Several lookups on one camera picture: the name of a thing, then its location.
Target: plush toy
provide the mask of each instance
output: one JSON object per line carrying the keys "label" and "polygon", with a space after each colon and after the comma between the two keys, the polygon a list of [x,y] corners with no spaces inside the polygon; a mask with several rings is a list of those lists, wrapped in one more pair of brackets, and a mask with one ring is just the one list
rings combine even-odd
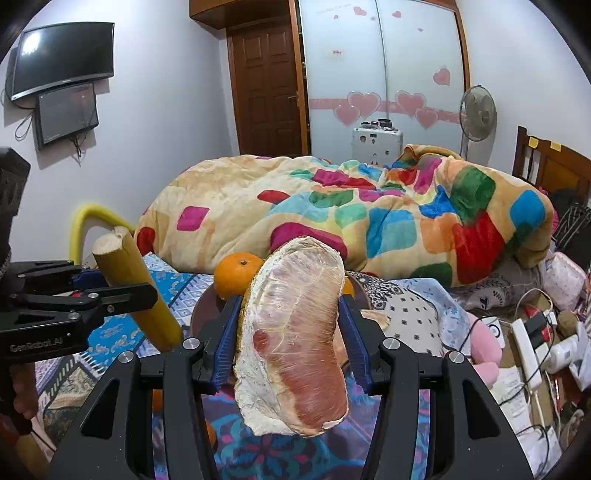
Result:
{"label": "plush toy", "polygon": [[[468,313],[470,327],[478,318]],[[487,387],[491,387],[499,377],[499,364],[502,350],[491,330],[482,321],[478,321],[470,334],[470,353],[474,370],[480,375]]]}

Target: wall-mounted tv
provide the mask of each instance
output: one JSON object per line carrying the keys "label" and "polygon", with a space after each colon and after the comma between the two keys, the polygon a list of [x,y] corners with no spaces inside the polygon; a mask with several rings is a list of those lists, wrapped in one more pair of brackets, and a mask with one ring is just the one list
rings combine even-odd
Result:
{"label": "wall-mounted tv", "polygon": [[11,100],[68,83],[113,76],[109,22],[48,25],[23,32],[11,82]]}

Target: wooden door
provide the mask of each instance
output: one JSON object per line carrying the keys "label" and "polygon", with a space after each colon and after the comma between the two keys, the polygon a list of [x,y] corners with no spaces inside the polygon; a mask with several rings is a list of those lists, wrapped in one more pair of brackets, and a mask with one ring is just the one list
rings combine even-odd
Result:
{"label": "wooden door", "polygon": [[235,29],[228,44],[240,153],[302,155],[289,18]]}

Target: black clamp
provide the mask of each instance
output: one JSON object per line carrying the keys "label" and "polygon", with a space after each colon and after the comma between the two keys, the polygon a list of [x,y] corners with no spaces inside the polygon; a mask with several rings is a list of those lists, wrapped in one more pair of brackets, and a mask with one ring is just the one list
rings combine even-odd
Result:
{"label": "black clamp", "polygon": [[[97,288],[56,296],[81,286]],[[0,281],[0,413],[18,433],[30,433],[31,422],[14,410],[9,366],[83,352],[106,316],[150,309],[157,299],[148,283],[110,288],[100,271],[67,261],[11,264]]]}
{"label": "black clamp", "polygon": [[[164,394],[170,480],[218,479],[201,395],[217,392],[227,379],[240,304],[240,297],[230,298],[199,339],[188,338],[171,352],[141,359],[132,352],[120,354],[66,432],[48,479],[153,478],[153,388]],[[364,319],[350,296],[339,300],[339,314],[357,383],[370,395],[382,395],[362,479],[411,478],[421,388],[431,390],[428,478],[532,478],[510,425],[460,352],[443,359],[414,353]]]}

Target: power strip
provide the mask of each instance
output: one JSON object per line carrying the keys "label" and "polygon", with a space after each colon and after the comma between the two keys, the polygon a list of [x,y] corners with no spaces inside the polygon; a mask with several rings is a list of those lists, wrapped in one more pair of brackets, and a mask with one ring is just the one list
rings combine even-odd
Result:
{"label": "power strip", "polygon": [[534,352],[534,347],[531,344],[530,337],[527,335],[527,331],[525,330],[523,320],[517,319],[511,323],[511,330],[513,331],[513,337],[515,337],[517,348],[519,349],[519,355],[521,356],[521,363],[525,377],[524,380],[527,380],[531,377],[527,385],[530,389],[530,392],[533,392],[537,390],[542,384],[542,375],[538,369],[538,358]]}

